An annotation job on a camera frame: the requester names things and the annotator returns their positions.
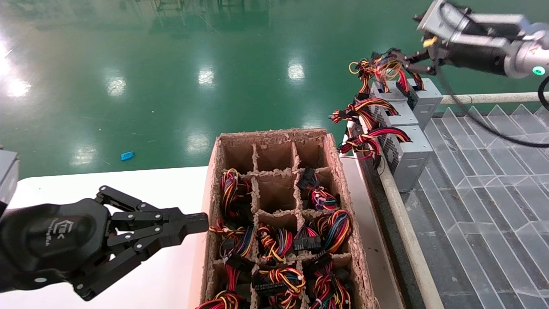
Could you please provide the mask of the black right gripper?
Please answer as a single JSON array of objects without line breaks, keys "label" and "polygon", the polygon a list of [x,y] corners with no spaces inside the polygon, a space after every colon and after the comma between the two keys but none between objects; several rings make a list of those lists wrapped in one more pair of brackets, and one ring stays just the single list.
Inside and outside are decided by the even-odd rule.
[{"label": "black right gripper", "polygon": [[467,68],[477,72],[506,76],[505,58],[509,41],[503,38],[482,40],[481,45],[452,43],[437,37],[437,46],[430,45],[415,53],[404,55],[410,61],[410,72],[418,75],[436,76],[443,65]]}]

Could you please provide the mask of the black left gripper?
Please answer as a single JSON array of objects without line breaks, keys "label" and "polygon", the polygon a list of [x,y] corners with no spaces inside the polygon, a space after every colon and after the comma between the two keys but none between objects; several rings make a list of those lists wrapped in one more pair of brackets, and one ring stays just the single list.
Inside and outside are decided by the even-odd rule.
[{"label": "black left gripper", "polygon": [[[0,235],[1,292],[72,282],[77,295],[90,301],[159,250],[208,230],[206,213],[159,209],[108,186],[99,189],[95,201],[6,210]],[[111,215],[116,229],[135,231],[106,240],[110,213],[104,205],[120,210]]]}]

